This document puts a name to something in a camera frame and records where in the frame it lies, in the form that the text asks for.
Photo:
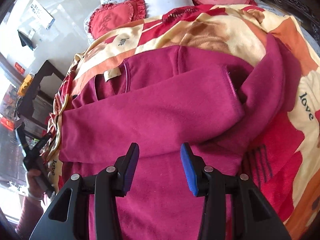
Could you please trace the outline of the left hand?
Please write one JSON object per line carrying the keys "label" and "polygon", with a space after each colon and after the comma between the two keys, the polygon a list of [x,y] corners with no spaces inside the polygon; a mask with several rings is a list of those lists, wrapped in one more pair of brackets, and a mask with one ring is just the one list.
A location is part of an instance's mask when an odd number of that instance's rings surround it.
{"label": "left hand", "polygon": [[41,171],[36,169],[31,169],[26,173],[27,197],[31,200],[41,201],[43,199],[45,191],[36,182],[36,178],[39,178],[40,175]]}

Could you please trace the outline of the pink sleeve forearm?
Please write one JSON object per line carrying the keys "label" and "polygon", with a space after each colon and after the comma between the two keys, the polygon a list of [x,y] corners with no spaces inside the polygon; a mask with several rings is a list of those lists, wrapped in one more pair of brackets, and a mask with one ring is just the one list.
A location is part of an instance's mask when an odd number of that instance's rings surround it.
{"label": "pink sleeve forearm", "polygon": [[33,198],[24,197],[21,217],[15,229],[20,239],[30,238],[42,215],[43,208],[41,202]]}

